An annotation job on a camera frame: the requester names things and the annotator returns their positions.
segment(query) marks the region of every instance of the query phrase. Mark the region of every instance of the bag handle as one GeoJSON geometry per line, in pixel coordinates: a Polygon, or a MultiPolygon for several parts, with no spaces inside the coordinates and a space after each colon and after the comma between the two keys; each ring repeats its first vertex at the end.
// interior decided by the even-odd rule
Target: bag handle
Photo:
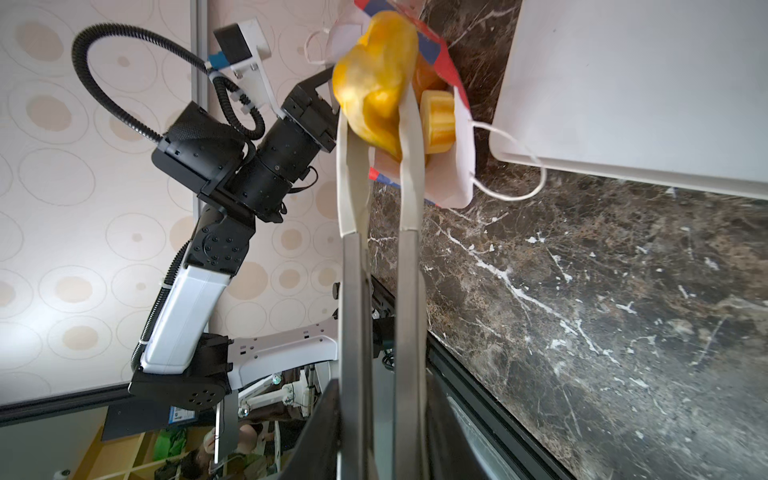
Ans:
{"type": "MultiPolygon", "coordinates": [[[[528,155],[531,158],[531,160],[533,160],[533,162],[535,164],[537,164],[538,167],[541,169],[541,179],[539,180],[538,185],[536,186],[536,188],[534,188],[529,193],[527,193],[525,195],[522,195],[520,197],[511,197],[509,195],[500,194],[497,191],[491,190],[490,188],[486,187],[480,180],[478,180],[477,177],[473,176],[472,177],[472,183],[475,184],[475,186],[477,186],[477,188],[482,190],[482,192],[484,194],[490,195],[491,197],[494,197],[494,198],[499,199],[499,200],[503,200],[505,202],[519,202],[521,200],[527,200],[527,199],[533,197],[534,195],[538,194],[541,191],[542,188],[544,188],[544,185],[547,183],[547,169],[543,165],[541,160],[539,160],[538,157],[536,155],[534,155],[533,152],[531,152],[531,149],[528,148],[527,145],[525,145],[522,142],[520,142],[517,138],[512,137],[509,133],[507,133],[507,132],[505,132],[503,130],[498,129],[498,128],[494,127],[493,125],[486,124],[485,122],[474,121],[473,120],[473,121],[470,122],[470,125],[473,128],[483,128],[483,129],[485,129],[487,131],[491,131],[493,133],[499,134],[502,137],[506,138],[507,140],[509,140],[513,144],[515,144],[518,147],[520,147],[525,152],[525,154],[528,155]]],[[[502,160],[501,158],[494,157],[494,159],[497,160],[497,161],[506,162],[508,164],[514,163],[514,162],[509,161],[509,160],[502,160]]]]}
{"type": "Polygon", "coordinates": [[[319,33],[324,33],[324,34],[328,35],[330,32],[331,32],[331,29],[327,28],[327,27],[326,28],[321,28],[320,30],[312,30],[310,32],[310,36],[308,36],[306,38],[306,40],[304,41],[304,60],[306,60],[306,63],[308,63],[310,65],[325,65],[326,64],[325,60],[310,60],[310,42],[312,41],[313,38],[315,38],[315,35],[317,35],[319,33]]]}

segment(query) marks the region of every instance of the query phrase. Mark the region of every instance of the person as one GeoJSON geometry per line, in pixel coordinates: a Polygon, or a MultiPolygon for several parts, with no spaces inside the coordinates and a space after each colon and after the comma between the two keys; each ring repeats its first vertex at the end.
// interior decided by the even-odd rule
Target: person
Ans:
{"type": "MultiPolygon", "coordinates": [[[[214,444],[216,442],[214,433],[215,429],[211,429],[203,438],[203,444],[189,452],[181,460],[181,474],[187,480],[197,480],[197,478],[207,475],[210,461],[214,459],[214,444]]],[[[238,434],[235,452],[243,455],[251,453],[259,440],[257,429],[249,422],[241,422],[238,434]]],[[[264,441],[269,441],[273,439],[273,436],[274,434],[265,433],[262,438],[264,441]]]]}

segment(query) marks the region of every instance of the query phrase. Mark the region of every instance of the blue connector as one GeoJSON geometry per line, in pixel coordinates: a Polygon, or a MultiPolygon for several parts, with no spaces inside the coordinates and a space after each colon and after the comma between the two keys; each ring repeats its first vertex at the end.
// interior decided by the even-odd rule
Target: blue connector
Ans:
{"type": "Polygon", "coordinates": [[[230,62],[227,60],[227,57],[224,56],[223,52],[214,53],[213,55],[208,55],[208,61],[210,62],[210,66],[214,70],[223,70],[230,66],[230,62]]]}

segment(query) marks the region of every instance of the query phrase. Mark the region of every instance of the green bag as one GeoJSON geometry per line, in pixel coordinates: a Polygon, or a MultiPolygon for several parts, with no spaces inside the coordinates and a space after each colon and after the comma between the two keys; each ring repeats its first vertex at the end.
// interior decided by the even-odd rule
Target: green bag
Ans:
{"type": "Polygon", "coordinates": [[[169,457],[175,457],[184,451],[187,445],[187,430],[179,428],[162,429],[157,434],[157,440],[154,442],[154,451],[152,460],[163,460],[169,457]]]}

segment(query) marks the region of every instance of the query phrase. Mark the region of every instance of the circle pattern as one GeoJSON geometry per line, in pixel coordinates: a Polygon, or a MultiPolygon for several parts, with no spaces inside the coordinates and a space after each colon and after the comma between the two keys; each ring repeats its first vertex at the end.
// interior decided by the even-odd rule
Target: circle pattern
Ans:
{"type": "Polygon", "coordinates": [[[124,305],[144,308],[152,306],[163,283],[163,273],[151,265],[131,265],[112,279],[112,293],[124,305]]]}
{"type": "Polygon", "coordinates": [[[323,172],[326,173],[331,178],[336,178],[336,154],[329,154],[324,151],[320,151],[317,154],[317,159],[315,160],[318,164],[320,164],[320,169],[323,170],[323,172]]]}
{"type": "MultiPolygon", "coordinates": [[[[28,326],[0,322],[0,370],[17,369],[38,358],[43,350],[40,336],[28,326]]],[[[0,390],[7,390],[5,384],[0,390]]]]}
{"type": "Polygon", "coordinates": [[[283,7],[300,22],[317,22],[326,12],[325,2],[305,2],[304,0],[284,0],[283,7]]]}
{"type": "Polygon", "coordinates": [[[310,246],[310,230],[303,223],[289,220],[280,223],[272,234],[275,251],[287,258],[296,258],[310,246]]]}
{"type": "Polygon", "coordinates": [[[22,249],[24,234],[12,218],[0,212],[0,262],[5,261],[22,249]]]}
{"type": "MultiPolygon", "coordinates": [[[[283,63],[299,78],[306,78],[319,69],[319,65],[312,65],[304,58],[304,41],[312,31],[302,25],[288,25],[280,32],[277,39],[277,49],[283,63]]],[[[310,41],[310,58],[325,58],[323,46],[317,38],[310,41]]]]}
{"type": "Polygon", "coordinates": [[[339,224],[327,222],[317,227],[312,237],[312,244],[317,253],[324,257],[341,258],[342,244],[339,224]]]}
{"type": "Polygon", "coordinates": [[[88,51],[88,64],[105,84],[127,93],[147,90],[157,79],[152,52],[134,38],[102,38],[88,51]]]}
{"type": "Polygon", "coordinates": [[[298,218],[312,208],[312,189],[301,190],[298,194],[286,195],[283,202],[288,209],[287,218],[298,218]]]}
{"type": "Polygon", "coordinates": [[[127,349],[134,349],[141,338],[141,331],[149,317],[149,310],[133,312],[118,323],[118,342],[127,349]]]}
{"type": "Polygon", "coordinates": [[[243,262],[224,291],[238,300],[251,300],[261,295],[268,283],[269,276],[264,267],[255,262],[243,262]]]}
{"type": "Polygon", "coordinates": [[[51,385],[42,377],[27,372],[0,374],[0,405],[40,399],[51,394],[51,385]]]}
{"type": "Polygon", "coordinates": [[[144,214],[124,214],[107,226],[107,244],[126,260],[149,260],[165,247],[165,230],[144,214]]]}
{"type": "Polygon", "coordinates": [[[232,307],[224,323],[233,337],[256,336],[266,325],[266,312],[258,303],[243,302],[232,307]]]}
{"type": "Polygon", "coordinates": [[[320,293],[331,293],[333,284],[341,281],[341,265],[325,260],[315,265],[310,275],[312,287],[320,293]]]}
{"type": "Polygon", "coordinates": [[[187,212],[192,211],[192,202],[194,201],[192,190],[186,188],[172,177],[168,177],[168,196],[180,209],[187,212]]]}
{"type": "Polygon", "coordinates": [[[146,22],[154,9],[152,0],[91,0],[91,5],[105,18],[129,25],[146,22]]]}
{"type": "Polygon", "coordinates": [[[160,17],[170,33],[179,40],[190,41],[190,3],[186,0],[160,0],[160,17]]]}
{"type": "Polygon", "coordinates": [[[165,123],[163,124],[163,133],[167,133],[170,130],[170,126],[173,125],[174,122],[176,122],[176,120],[178,120],[179,116],[181,115],[181,112],[183,112],[183,110],[174,110],[170,115],[168,115],[168,117],[165,119],[165,123]]]}
{"type": "Polygon", "coordinates": [[[161,70],[163,82],[171,94],[182,102],[189,103],[192,98],[192,67],[168,52],[163,59],[161,70]]]}
{"type": "Polygon", "coordinates": [[[71,144],[85,135],[88,113],[66,88],[49,81],[25,81],[8,94],[16,125],[46,144],[71,144]]]}
{"type": "Polygon", "coordinates": [[[301,263],[281,263],[272,272],[272,288],[280,295],[293,296],[304,290],[309,277],[301,263]]]}
{"type": "Polygon", "coordinates": [[[315,196],[315,206],[320,215],[329,220],[339,218],[339,209],[336,206],[336,182],[330,181],[320,185],[315,196]]]}
{"type": "MultiPolygon", "coordinates": [[[[113,97],[112,99],[153,131],[160,130],[157,118],[147,105],[128,97],[113,97]]],[[[150,140],[119,121],[102,106],[96,108],[94,123],[99,136],[115,150],[126,154],[141,154],[154,148],[154,144],[150,140]]]]}
{"type": "Polygon", "coordinates": [[[48,345],[66,359],[90,359],[103,353],[112,342],[112,331],[106,323],[92,316],[72,316],[53,325],[48,332],[48,345]]]}
{"type": "Polygon", "coordinates": [[[19,65],[45,77],[72,71],[69,46],[72,30],[59,17],[36,7],[17,7],[4,12],[0,42],[19,65]]]}
{"type": "Polygon", "coordinates": [[[24,277],[10,270],[0,270],[0,318],[10,318],[26,310],[34,295],[24,277]]]}
{"type": "Polygon", "coordinates": [[[181,247],[192,237],[194,232],[194,218],[192,216],[184,217],[174,223],[170,228],[168,239],[174,250],[179,251],[181,247]]]}
{"type": "Polygon", "coordinates": [[[11,190],[12,183],[13,172],[11,172],[11,166],[0,155],[0,197],[8,193],[8,190],[11,190]]]}
{"type": "Polygon", "coordinates": [[[304,323],[305,317],[304,305],[299,300],[286,298],[272,307],[270,325],[280,332],[287,332],[300,327],[304,323]]]}
{"type": "Polygon", "coordinates": [[[338,300],[334,300],[330,295],[321,296],[310,304],[310,323],[328,320],[337,308],[339,308],[338,300]]]}
{"type": "Polygon", "coordinates": [[[221,310],[221,304],[217,304],[214,314],[208,319],[208,327],[212,333],[218,333],[220,335],[230,335],[227,332],[227,328],[224,326],[224,320],[221,318],[219,311],[221,310]]]}
{"type": "Polygon", "coordinates": [[[301,81],[301,78],[291,77],[287,80],[284,80],[283,83],[280,84],[279,87],[275,90],[275,97],[277,98],[277,103],[283,104],[283,102],[288,97],[288,94],[291,90],[293,90],[293,87],[296,86],[297,83],[301,81]]]}
{"type": "Polygon", "coordinates": [[[40,280],[40,297],[60,312],[87,312],[99,306],[106,296],[104,279],[84,266],[60,266],[40,280]]]}
{"type": "Polygon", "coordinates": [[[18,179],[34,198],[59,207],[85,202],[96,188],[91,168],[80,157],[57,148],[27,154],[18,167],[18,179]]]}

